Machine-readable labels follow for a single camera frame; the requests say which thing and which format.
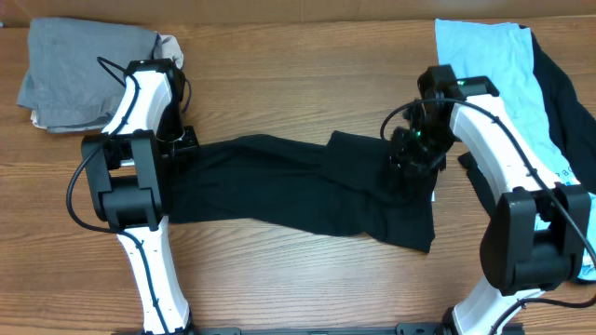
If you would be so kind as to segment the black t-shirt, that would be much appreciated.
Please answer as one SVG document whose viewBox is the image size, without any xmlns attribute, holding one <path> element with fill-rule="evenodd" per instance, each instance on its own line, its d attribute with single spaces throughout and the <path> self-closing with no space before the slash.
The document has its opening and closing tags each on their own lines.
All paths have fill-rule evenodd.
<svg viewBox="0 0 596 335">
<path fill-rule="evenodd" d="M 255 219 L 429 252 L 437 177 L 406 178 L 389 157 L 388 141 L 340 131 L 325 145 L 270 135 L 206 144 L 173 182 L 169 219 Z"/>
</svg>

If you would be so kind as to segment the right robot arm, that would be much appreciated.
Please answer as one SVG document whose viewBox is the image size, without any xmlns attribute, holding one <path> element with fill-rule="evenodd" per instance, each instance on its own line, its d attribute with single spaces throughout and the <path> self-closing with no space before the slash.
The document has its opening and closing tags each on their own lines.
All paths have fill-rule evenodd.
<svg viewBox="0 0 596 335">
<path fill-rule="evenodd" d="M 389 162 L 408 180 L 444 168 L 463 142 L 490 189 L 495 208 L 480 245 L 483 276 L 439 323 L 405 323 L 398 334 L 522 334 L 510 319 L 530 304 L 583 309 L 594 300 L 556 301 L 547 291 L 577 277 L 587 239 L 590 199 L 565 185 L 533 153 L 508 118 L 486 76 L 456 78 L 449 65 L 431 66 L 417 80 L 421 95 L 399 107 L 409 126 L 390 138 Z"/>
</svg>

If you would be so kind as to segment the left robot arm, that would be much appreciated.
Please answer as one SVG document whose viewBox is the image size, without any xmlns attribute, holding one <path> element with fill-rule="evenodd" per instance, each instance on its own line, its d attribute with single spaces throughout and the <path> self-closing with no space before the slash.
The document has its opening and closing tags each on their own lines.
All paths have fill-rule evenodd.
<svg viewBox="0 0 596 335">
<path fill-rule="evenodd" d="M 170 59 L 134 60 L 123 69 L 115 116 L 98 135 L 86 136 L 74 175 L 86 175 L 97 217 L 125 250 L 141 297 L 144 334 L 191 334 L 169 246 L 171 180 L 198 149 L 183 124 L 192 89 Z"/>
</svg>

